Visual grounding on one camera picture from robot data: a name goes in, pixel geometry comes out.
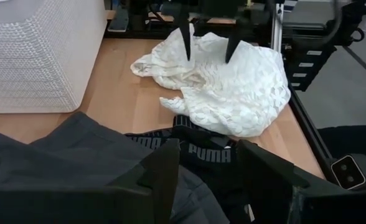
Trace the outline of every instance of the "lace cloth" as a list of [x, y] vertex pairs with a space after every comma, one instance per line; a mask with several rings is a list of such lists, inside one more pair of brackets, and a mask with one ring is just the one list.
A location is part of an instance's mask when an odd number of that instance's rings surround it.
[[229, 64], [228, 39], [208, 33], [194, 37], [190, 25], [191, 59], [187, 60], [179, 29], [131, 65], [140, 77], [153, 77], [184, 98], [160, 98], [177, 114], [189, 116], [205, 129], [238, 137], [259, 136], [285, 107], [291, 92], [279, 52], [244, 41]]

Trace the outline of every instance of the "crumpled white cloth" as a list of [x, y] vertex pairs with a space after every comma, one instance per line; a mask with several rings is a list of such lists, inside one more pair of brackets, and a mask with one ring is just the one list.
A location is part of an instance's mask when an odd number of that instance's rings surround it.
[[131, 65], [140, 77], [153, 77], [184, 98], [160, 98], [161, 104], [193, 123], [220, 134], [259, 136], [275, 120], [291, 93], [279, 52], [241, 41], [229, 64], [228, 39], [208, 33], [194, 37], [187, 60], [179, 29]]

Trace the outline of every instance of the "white laundry basket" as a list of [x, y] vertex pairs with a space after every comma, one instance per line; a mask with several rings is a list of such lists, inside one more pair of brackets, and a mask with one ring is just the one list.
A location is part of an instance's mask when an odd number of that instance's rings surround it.
[[77, 109], [105, 26], [103, 0], [1, 0], [0, 113]]

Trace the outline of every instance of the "white textured box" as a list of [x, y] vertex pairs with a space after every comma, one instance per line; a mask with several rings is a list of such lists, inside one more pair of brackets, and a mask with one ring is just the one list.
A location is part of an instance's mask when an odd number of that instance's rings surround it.
[[0, 113], [77, 109], [105, 27], [102, 0], [0, 2]]

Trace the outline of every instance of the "black metal frame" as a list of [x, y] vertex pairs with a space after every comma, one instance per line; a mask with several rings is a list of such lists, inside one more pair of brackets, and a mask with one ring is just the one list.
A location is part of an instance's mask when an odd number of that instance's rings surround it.
[[[309, 56], [309, 50], [319, 50], [325, 52], [320, 55], [316, 66], [310, 68], [307, 72], [309, 75], [306, 78], [300, 80], [303, 82], [303, 86], [293, 87], [291, 84], [289, 88], [292, 93], [289, 105], [322, 169], [326, 179], [330, 182], [336, 183], [330, 164], [334, 161], [330, 152], [326, 148], [321, 139], [317, 129], [314, 127], [309, 115], [306, 113], [303, 105], [301, 104], [295, 90], [306, 90], [311, 81], [317, 75], [318, 71], [326, 63], [329, 56], [335, 51], [335, 45], [349, 46], [352, 42], [361, 41], [364, 37], [362, 31], [358, 28], [362, 21], [363, 14], [359, 12], [359, 5], [349, 4], [342, 8], [342, 22], [340, 28], [333, 40], [317, 49], [301, 49], [296, 46], [293, 39], [319, 39], [327, 35], [334, 23], [329, 21], [327, 24], [298, 24], [289, 23], [283, 26], [283, 40], [282, 40], [282, 54], [284, 57], [284, 64], [286, 68], [286, 74], [290, 83], [297, 82], [298, 78], [294, 76], [299, 68], [301, 60], [314, 60]], [[271, 42], [271, 19], [265, 25], [255, 25], [253, 32], [248, 34], [243, 40], [246, 42], [256, 42], [260, 46], [270, 47]], [[105, 31], [104, 38], [129, 38], [129, 39], [166, 39], [170, 32], [176, 29], [177, 26], [172, 22], [167, 21], [155, 21], [149, 19], [148, 12], [143, 10], [130, 10], [129, 11], [129, 26], [126, 32], [109, 32]], [[233, 26], [231, 24], [213, 24], [206, 23], [201, 24], [199, 28], [195, 30], [196, 36], [202, 36], [208, 32], [213, 32], [222, 37], [228, 37]], [[362, 35], [359, 40], [353, 39], [351, 35], [358, 31]]]

